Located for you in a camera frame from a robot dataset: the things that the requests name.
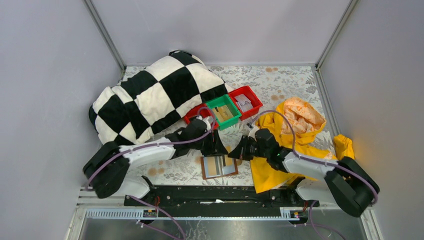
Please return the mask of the brown leather card holder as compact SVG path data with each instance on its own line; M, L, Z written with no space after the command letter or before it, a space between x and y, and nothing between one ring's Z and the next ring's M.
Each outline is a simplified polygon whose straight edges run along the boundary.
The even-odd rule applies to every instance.
M202 179L214 179L237 175L237 161L227 155L202 156L200 158Z

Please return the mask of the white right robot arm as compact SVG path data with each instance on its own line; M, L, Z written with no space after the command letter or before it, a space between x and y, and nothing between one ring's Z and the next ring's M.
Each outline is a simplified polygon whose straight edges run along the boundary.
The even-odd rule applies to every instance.
M268 129L242 136L228 155L244 161L264 158L274 170L299 174L289 186L301 199L336 204L352 217L360 217L380 192L378 184L353 158L330 160L302 155L279 145Z

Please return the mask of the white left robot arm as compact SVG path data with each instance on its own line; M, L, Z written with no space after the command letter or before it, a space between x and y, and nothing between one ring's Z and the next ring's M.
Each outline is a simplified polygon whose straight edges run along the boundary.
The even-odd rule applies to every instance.
M87 185L99 199L116 193L143 198L153 185L144 177L141 181L127 177L128 171L153 162L172 160L186 155L190 150L199 150L205 157L226 155L211 116L195 117L186 127L157 140L137 145L105 143L84 165L82 172Z

